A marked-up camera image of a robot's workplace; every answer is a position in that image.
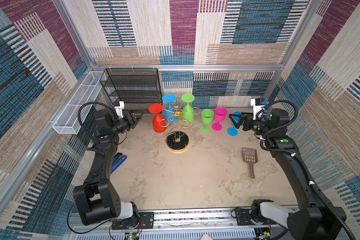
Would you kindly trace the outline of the green wine glass front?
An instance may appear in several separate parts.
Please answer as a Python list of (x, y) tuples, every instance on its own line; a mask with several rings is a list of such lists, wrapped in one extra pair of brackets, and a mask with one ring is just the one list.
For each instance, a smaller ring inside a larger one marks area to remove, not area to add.
[(214, 119), (214, 111), (210, 110), (210, 109), (204, 109), (201, 112), (201, 120), (203, 125), (200, 127), (200, 131), (204, 134), (207, 134), (210, 132), (210, 127), (209, 124), (213, 121)]

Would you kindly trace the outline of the blue wine glass front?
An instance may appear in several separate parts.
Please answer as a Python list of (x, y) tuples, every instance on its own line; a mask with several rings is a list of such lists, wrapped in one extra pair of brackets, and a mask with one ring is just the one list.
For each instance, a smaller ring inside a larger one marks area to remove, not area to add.
[(234, 119), (234, 121), (231, 121), (232, 127), (227, 129), (227, 133), (230, 136), (237, 136), (238, 130), (236, 129), (234, 122), (238, 122), (240, 118), (234, 116), (233, 119)]

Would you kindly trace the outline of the red wine glass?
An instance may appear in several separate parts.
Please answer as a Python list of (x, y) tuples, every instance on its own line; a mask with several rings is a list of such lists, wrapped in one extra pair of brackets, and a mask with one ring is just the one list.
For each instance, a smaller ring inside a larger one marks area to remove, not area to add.
[(160, 121), (164, 118), (160, 116), (160, 113), (163, 111), (163, 106), (160, 104), (152, 104), (149, 107), (149, 112), (155, 114), (153, 118), (153, 129), (156, 133), (163, 133), (166, 131), (166, 127), (160, 125)]

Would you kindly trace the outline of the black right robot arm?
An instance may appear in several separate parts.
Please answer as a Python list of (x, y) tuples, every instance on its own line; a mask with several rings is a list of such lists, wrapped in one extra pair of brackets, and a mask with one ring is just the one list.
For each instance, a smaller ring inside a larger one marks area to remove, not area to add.
[(354, 240), (356, 237), (346, 224), (345, 211), (335, 207), (325, 196), (303, 161), (297, 144), (287, 135), (287, 127), (298, 117), (297, 106), (284, 101), (293, 108), (290, 116), (284, 109), (273, 108), (277, 103), (279, 101), (261, 105), (253, 114), (229, 115), (235, 128), (253, 131), (262, 150), (269, 152), (282, 167), (299, 207), (298, 211), (291, 211), (271, 200), (254, 200), (249, 211), (251, 221), (256, 225), (274, 221), (295, 240), (334, 240), (340, 230)]

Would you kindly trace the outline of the pink wine glass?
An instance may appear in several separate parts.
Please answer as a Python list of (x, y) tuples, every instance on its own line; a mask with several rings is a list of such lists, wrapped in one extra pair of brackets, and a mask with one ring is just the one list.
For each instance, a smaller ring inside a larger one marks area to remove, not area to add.
[(214, 110), (214, 119), (215, 123), (212, 124), (212, 129), (216, 132), (219, 132), (223, 129), (223, 126), (221, 125), (221, 122), (223, 122), (227, 116), (227, 109), (223, 107), (217, 107)]

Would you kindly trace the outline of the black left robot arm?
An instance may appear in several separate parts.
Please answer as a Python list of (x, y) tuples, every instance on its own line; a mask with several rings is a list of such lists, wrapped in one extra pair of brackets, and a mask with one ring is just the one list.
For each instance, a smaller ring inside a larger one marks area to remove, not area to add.
[(85, 226), (97, 224), (100, 227), (108, 221), (120, 221), (122, 226), (134, 229), (142, 223), (138, 208), (134, 202), (121, 201), (110, 176), (119, 134), (134, 129), (143, 114), (136, 116), (134, 112), (127, 112), (120, 115), (114, 108), (103, 107), (94, 112), (97, 130), (89, 134), (93, 142), (89, 151), (94, 152), (95, 157), (84, 183), (74, 188), (74, 204)]

